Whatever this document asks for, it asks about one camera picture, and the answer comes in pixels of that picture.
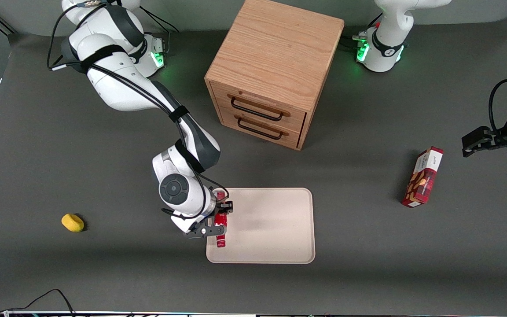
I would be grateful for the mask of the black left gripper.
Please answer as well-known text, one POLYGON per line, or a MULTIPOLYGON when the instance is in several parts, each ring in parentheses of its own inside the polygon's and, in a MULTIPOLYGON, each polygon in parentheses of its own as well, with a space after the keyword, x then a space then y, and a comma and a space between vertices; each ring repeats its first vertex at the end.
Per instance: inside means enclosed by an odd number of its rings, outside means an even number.
POLYGON ((467 158, 480 151, 499 150, 507 148, 507 122, 499 129, 496 128, 494 116, 490 116, 490 125, 480 126, 462 137, 462 154, 467 158))

